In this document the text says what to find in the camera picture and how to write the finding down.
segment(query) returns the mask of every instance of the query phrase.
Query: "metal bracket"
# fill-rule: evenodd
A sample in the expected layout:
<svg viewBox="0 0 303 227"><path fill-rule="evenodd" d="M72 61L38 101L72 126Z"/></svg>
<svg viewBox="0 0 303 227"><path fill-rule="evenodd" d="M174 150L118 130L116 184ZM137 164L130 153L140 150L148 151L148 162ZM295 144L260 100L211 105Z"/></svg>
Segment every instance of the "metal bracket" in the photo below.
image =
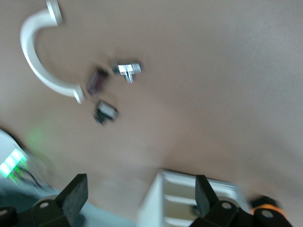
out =
<svg viewBox="0 0 303 227"><path fill-rule="evenodd" d="M141 64L137 61L130 63L115 62L112 65L112 70L114 74L124 75L125 80L130 84L134 82L134 74L142 72Z"/></svg>

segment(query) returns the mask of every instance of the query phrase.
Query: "green light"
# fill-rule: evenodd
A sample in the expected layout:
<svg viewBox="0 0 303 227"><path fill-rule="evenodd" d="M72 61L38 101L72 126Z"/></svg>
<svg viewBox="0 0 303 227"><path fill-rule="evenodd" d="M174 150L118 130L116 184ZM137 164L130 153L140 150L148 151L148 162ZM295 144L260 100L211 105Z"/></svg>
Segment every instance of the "green light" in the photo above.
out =
<svg viewBox="0 0 303 227"><path fill-rule="evenodd" d="M0 165L0 173L4 177L8 177L14 168L20 161L25 161L26 158L22 152L18 149L14 149L13 152L7 157L7 159Z"/></svg>

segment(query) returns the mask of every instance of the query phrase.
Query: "black electronic component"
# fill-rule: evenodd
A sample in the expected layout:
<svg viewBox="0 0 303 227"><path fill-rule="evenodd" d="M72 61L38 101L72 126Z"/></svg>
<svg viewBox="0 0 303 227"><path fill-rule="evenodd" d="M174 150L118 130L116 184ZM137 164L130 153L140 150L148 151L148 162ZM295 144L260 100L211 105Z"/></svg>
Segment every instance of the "black electronic component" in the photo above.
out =
<svg viewBox="0 0 303 227"><path fill-rule="evenodd" d="M104 101L101 101L96 108L95 120L103 125L106 119L113 121L116 119L117 115L118 111L116 108Z"/></svg>

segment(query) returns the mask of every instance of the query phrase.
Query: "white curved handle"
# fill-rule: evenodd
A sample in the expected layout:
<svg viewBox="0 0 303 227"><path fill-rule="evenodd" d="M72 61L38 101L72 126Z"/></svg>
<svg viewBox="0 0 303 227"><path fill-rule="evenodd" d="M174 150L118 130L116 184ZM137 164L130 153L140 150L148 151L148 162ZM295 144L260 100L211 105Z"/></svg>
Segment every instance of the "white curved handle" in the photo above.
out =
<svg viewBox="0 0 303 227"><path fill-rule="evenodd" d="M20 32L21 47L24 56L37 77L50 89L65 96L75 97L78 103L84 100L79 84L71 84L59 80L47 71L38 59L35 51L36 33L39 29L58 26L62 16L56 0L46 2L48 9L43 9L25 20Z"/></svg>

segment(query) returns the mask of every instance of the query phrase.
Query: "black cable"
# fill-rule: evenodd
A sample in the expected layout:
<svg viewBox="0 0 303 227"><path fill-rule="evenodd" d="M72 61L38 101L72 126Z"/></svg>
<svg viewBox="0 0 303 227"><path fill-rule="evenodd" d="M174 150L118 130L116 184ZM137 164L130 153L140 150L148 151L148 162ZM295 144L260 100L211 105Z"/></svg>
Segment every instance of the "black cable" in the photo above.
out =
<svg viewBox="0 0 303 227"><path fill-rule="evenodd" d="M34 182L36 183L36 185L39 187L39 188L42 188L41 184L39 184L39 182L37 181L37 179L34 177L34 175L29 172L28 170L22 168L22 167L19 167L19 169L21 169L22 171L26 172L33 180Z"/></svg>

